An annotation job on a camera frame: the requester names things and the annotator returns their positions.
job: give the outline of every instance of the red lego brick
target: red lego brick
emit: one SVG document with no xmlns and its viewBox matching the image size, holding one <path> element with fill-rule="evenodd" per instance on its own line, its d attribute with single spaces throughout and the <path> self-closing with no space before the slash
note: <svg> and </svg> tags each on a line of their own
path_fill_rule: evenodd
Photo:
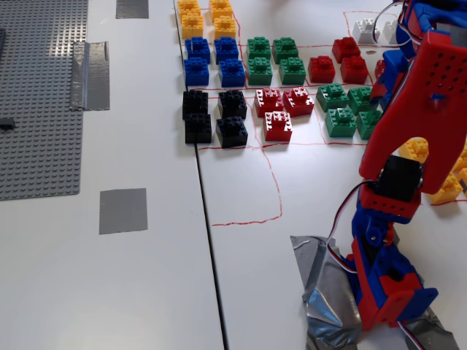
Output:
<svg viewBox="0 0 467 350">
<path fill-rule="evenodd" d="M 374 76 L 377 78 L 377 81 L 379 80 L 379 77 L 383 75 L 386 69 L 386 63 L 385 60 L 379 60 L 377 63 L 376 68 L 374 69 Z"/>
<path fill-rule="evenodd" d="M 255 109 L 258 118 L 264 118 L 266 112 L 282 112 L 284 104 L 279 89 L 260 89 L 255 94 Z"/>
<path fill-rule="evenodd" d="M 333 60 L 328 56 L 311 57 L 308 72 L 312 82 L 333 82 L 336 75 Z"/>
<path fill-rule="evenodd" d="M 353 38 L 336 39 L 333 54 L 337 63 L 342 63 L 345 57 L 360 56 L 360 49 Z"/>
<path fill-rule="evenodd" d="M 263 126 L 266 141 L 289 142 L 292 137 L 292 122 L 287 112 L 266 112 Z"/>
<path fill-rule="evenodd" d="M 368 76 L 366 63 L 360 56 L 346 57 L 341 65 L 342 81 L 350 84 L 365 84 Z"/>
<path fill-rule="evenodd" d="M 282 102 L 284 102 L 285 110 L 291 117 L 311 115 L 313 112 L 312 97 L 304 87 L 296 87 L 293 90 L 285 91 Z"/>
</svg>

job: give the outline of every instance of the black lego brick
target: black lego brick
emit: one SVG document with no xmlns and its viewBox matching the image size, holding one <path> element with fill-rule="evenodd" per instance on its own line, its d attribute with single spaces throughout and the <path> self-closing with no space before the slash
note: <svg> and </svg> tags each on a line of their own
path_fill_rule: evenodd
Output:
<svg viewBox="0 0 467 350">
<path fill-rule="evenodd" d="M 220 116 L 227 117 L 247 117 L 247 103 L 242 91 L 229 90 L 224 93 L 219 93 L 219 106 Z"/>
<path fill-rule="evenodd" d="M 217 137 L 222 148 L 238 147 L 247 144 L 248 132 L 242 117 L 227 117 L 217 120 Z"/>
<path fill-rule="evenodd" d="M 183 92 L 182 118 L 191 113 L 207 114 L 207 93 L 199 90 L 191 90 Z"/>
<path fill-rule="evenodd" d="M 185 117 L 185 143 L 210 144 L 212 140 L 211 116 L 192 113 Z"/>
</svg>

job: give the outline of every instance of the lego brick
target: lego brick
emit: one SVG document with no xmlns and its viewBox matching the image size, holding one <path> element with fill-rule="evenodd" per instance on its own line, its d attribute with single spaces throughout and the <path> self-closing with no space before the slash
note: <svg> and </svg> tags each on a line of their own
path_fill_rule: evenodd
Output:
<svg viewBox="0 0 467 350">
<path fill-rule="evenodd" d="M 267 112 L 263 122 L 266 141 L 289 142 L 292 137 L 292 122 L 287 112 Z"/>
<path fill-rule="evenodd" d="M 250 85 L 271 85 L 271 61 L 264 57 L 248 60 L 248 82 Z"/>
<path fill-rule="evenodd" d="M 360 56 L 360 49 L 353 38 L 336 39 L 333 54 L 337 63 L 342 63 L 345 57 Z"/>
<path fill-rule="evenodd" d="M 1 61 L 1 54 L 3 53 L 3 45 L 5 44 L 5 39 L 7 38 L 7 31 L 3 28 L 0 28 L 0 61 Z"/>
<path fill-rule="evenodd" d="M 382 35 L 386 38 L 387 42 L 391 45 L 397 44 L 397 37 L 395 31 L 397 29 L 397 21 L 392 20 L 385 23 L 382 29 Z"/>
<path fill-rule="evenodd" d="M 192 113 L 185 118 L 185 143 L 210 144 L 212 140 L 211 116 Z"/>
<path fill-rule="evenodd" d="M 232 6 L 229 0 L 209 0 L 209 13 L 211 19 L 219 18 L 220 16 L 232 17 Z"/>
<path fill-rule="evenodd" d="M 227 117 L 247 117 L 247 102 L 242 91 L 229 90 L 219 93 L 219 113 L 221 118 Z"/>
<path fill-rule="evenodd" d="M 271 60 L 271 47 L 269 40 L 264 36 L 255 36 L 254 39 L 248 39 L 247 55 L 250 60 L 257 57 L 264 57 Z"/>
<path fill-rule="evenodd" d="M 149 18 L 148 0 L 117 0 L 115 18 Z"/>
<path fill-rule="evenodd" d="M 425 139 L 410 139 L 398 148 L 401 157 L 423 164 L 428 157 L 428 142 Z"/>
<path fill-rule="evenodd" d="M 428 195 L 428 197 L 431 199 L 432 204 L 440 204 L 454 201 L 462 191 L 462 186 L 451 172 L 447 176 L 446 181 L 444 181 L 441 189 L 434 195 Z"/>
<path fill-rule="evenodd" d="M 320 86 L 316 99 L 320 102 L 324 112 L 327 112 L 328 109 L 344 108 L 349 103 L 349 98 L 342 85 L 337 82 Z"/>
<path fill-rule="evenodd" d="M 88 0 L 0 1 L 0 117 L 17 126 L 0 137 L 2 201 L 80 192 L 82 111 L 69 87 L 87 22 Z"/>
<path fill-rule="evenodd" d="M 207 114 L 208 93 L 200 90 L 183 92 L 182 119 L 192 113 Z"/>
<path fill-rule="evenodd" d="M 464 192 L 464 195 L 466 195 L 467 197 L 467 168 L 464 168 L 461 171 L 459 171 L 458 181 L 460 186 L 462 187 L 462 192 Z"/>
<path fill-rule="evenodd" d="M 375 110 L 378 105 L 370 104 L 371 87 L 364 86 L 357 89 L 350 89 L 347 97 L 349 98 L 349 107 L 353 114 Z"/>
<path fill-rule="evenodd" d="M 353 26 L 352 36 L 355 41 L 360 45 L 373 45 L 373 38 L 372 31 L 374 27 L 374 19 L 373 18 L 364 18 L 362 20 L 355 21 L 355 25 Z M 378 27 L 375 28 L 374 31 L 376 40 L 378 41 L 379 38 L 379 29 Z"/>
<path fill-rule="evenodd" d="M 201 16 L 201 10 L 198 5 L 198 0 L 179 0 L 178 2 L 178 15 L 180 18 L 192 13 Z"/>
<path fill-rule="evenodd" d="M 182 16 L 182 39 L 203 36 L 203 18 L 201 15 L 189 12 Z"/>
<path fill-rule="evenodd" d="M 13 118 L 0 118 L 0 130 L 13 130 L 16 128 Z"/>
<path fill-rule="evenodd" d="M 308 65 L 309 77 L 312 82 L 333 82 L 336 76 L 333 60 L 328 56 L 312 57 Z"/>
<path fill-rule="evenodd" d="M 292 38 L 281 38 L 273 41 L 272 55 L 274 62 L 279 64 L 281 60 L 286 60 L 289 57 L 298 57 L 298 48 L 295 40 Z"/>
<path fill-rule="evenodd" d="M 243 87 L 245 85 L 243 63 L 232 58 L 219 62 L 219 78 L 223 88 Z"/>
<path fill-rule="evenodd" d="M 454 171 L 460 171 L 463 168 L 467 168 L 467 142 L 464 146 L 464 150 L 459 156 L 458 161 L 455 162 Z"/>
<path fill-rule="evenodd" d="M 222 36 L 229 36 L 235 39 L 235 20 L 228 16 L 220 16 L 214 20 L 214 38 L 220 39 Z"/>
<path fill-rule="evenodd" d="M 350 84 L 365 84 L 368 76 L 366 63 L 360 56 L 346 57 L 341 65 L 342 81 Z"/>
<path fill-rule="evenodd" d="M 304 87 L 296 87 L 292 90 L 284 92 L 282 97 L 285 110 L 291 117 L 298 117 L 301 115 L 311 115 L 313 112 L 312 96 Z"/>
<path fill-rule="evenodd" d="M 206 60 L 207 64 L 211 63 L 211 50 L 209 49 L 207 39 L 203 39 L 202 36 L 195 36 L 192 39 L 186 39 L 185 47 L 187 49 L 188 59 L 199 57 Z"/>
<path fill-rule="evenodd" d="M 217 137 L 222 148 L 238 147 L 247 144 L 248 132 L 242 117 L 227 117 L 217 120 Z"/>
<path fill-rule="evenodd" d="M 370 139 L 374 127 L 381 120 L 381 111 L 360 112 L 357 115 L 357 129 L 362 140 Z"/>
<path fill-rule="evenodd" d="M 284 103 L 279 89 L 256 90 L 255 110 L 258 118 L 264 118 L 267 112 L 281 112 L 284 109 Z"/>
<path fill-rule="evenodd" d="M 236 41 L 229 36 L 223 36 L 220 39 L 214 40 L 214 49 L 216 64 L 228 58 L 235 60 L 239 58 L 239 48 L 236 46 Z"/>
<path fill-rule="evenodd" d="M 183 61 L 185 66 L 185 84 L 187 86 L 208 85 L 209 69 L 207 61 L 193 57 Z"/>
<path fill-rule="evenodd" d="M 281 60 L 279 75 L 283 85 L 303 85 L 306 79 L 304 62 L 298 57 Z"/>
<path fill-rule="evenodd" d="M 357 123 L 349 107 L 329 109 L 325 121 L 330 137 L 353 137 L 357 130 Z"/>
</svg>

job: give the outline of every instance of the gray lego baseplate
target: gray lego baseplate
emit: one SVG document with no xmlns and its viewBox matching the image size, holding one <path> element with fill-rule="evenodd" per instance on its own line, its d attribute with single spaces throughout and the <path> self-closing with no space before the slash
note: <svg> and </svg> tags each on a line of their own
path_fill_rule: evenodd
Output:
<svg viewBox="0 0 467 350">
<path fill-rule="evenodd" d="M 82 112 L 70 110 L 73 42 L 88 0 L 1 0 L 0 201 L 80 192 Z"/>
</svg>

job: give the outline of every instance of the red robot part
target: red robot part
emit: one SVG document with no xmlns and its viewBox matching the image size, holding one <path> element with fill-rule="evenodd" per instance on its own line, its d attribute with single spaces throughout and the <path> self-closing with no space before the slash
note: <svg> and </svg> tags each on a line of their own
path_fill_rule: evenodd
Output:
<svg viewBox="0 0 467 350">
<path fill-rule="evenodd" d="M 384 117 L 375 127 L 360 175 L 377 180 L 387 158 L 413 137 L 428 140 L 422 191 L 434 194 L 463 151 L 467 137 L 467 49 L 429 31 Z"/>
</svg>

